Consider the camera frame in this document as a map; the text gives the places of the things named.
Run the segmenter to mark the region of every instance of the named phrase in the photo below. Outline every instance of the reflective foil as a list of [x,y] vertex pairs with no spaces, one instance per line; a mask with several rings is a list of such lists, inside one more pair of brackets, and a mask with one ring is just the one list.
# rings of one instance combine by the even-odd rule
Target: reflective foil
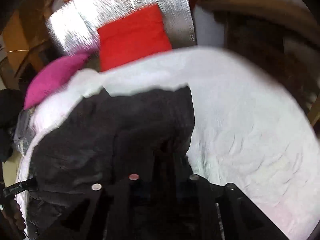
[[49,33],[65,55],[99,49],[97,29],[145,5],[157,3],[173,48],[195,45],[188,0],[71,0],[47,20]]

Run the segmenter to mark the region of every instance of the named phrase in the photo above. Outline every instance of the bolt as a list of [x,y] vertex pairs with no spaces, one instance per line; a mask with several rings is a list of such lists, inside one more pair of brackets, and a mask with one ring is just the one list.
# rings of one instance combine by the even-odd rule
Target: bolt
[[199,179],[199,176],[197,174],[192,174],[192,175],[189,176],[189,179],[195,181],[195,180]]
[[137,179],[139,179],[139,175],[138,175],[138,174],[131,174],[131,175],[129,176],[129,179],[130,179],[130,180],[137,180]]
[[93,185],[91,186],[91,189],[94,190],[94,191],[98,191],[98,190],[100,190],[101,188],[102,188],[102,186],[101,186],[101,184],[99,184],[99,183],[93,184]]
[[234,183],[227,183],[226,187],[230,190],[234,190],[237,188],[237,186]]

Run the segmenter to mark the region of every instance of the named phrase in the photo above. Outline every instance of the bed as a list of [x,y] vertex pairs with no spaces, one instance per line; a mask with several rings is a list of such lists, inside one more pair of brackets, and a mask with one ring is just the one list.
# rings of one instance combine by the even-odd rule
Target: bed
[[[176,49],[103,73],[77,72],[63,91],[38,106],[39,115],[52,114],[21,160],[17,181],[28,178],[34,146],[59,127],[83,96],[101,89],[117,96],[185,84],[195,111],[187,152],[194,173],[214,184],[234,182],[289,239],[307,239],[320,220],[318,140],[282,85],[223,49]],[[65,106],[61,113],[57,105]],[[26,200],[26,192],[17,196],[24,217]]]

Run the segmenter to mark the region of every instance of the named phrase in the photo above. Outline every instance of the dark cloth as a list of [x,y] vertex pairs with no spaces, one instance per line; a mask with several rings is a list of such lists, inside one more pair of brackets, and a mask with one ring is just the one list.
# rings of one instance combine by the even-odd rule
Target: dark cloth
[[19,90],[0,90],[0,161],[12,155],[12,140],[19,112],[23,109],[24,98]]
[[36,131],[29,126],[30,118],[33,113],[34,108],[31,108],[28,110],[22,110],[18,116],[13,142],[17,151],[22,155],[26,155],[26,151],[28,150],[32,139],[36,135]]
[[94,183],[110,185],[133,173],[150,181],[146,167],[154,154],[185,155],[193,128],[188,87],[130,97],[103,90],[83,99],[34,149],[30,174],[39,191],[30,192],[29,237],[41,234]]

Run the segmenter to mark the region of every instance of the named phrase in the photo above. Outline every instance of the pink pillow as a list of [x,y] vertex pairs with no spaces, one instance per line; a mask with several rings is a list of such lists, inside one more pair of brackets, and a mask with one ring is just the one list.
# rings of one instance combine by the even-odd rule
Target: pink pillow
[[47,96],[67,83],[73,74],[81,69],[89,54],[76,54],[56,59],[41,70],[31,81],[24,109],[29,109],[41,103]]

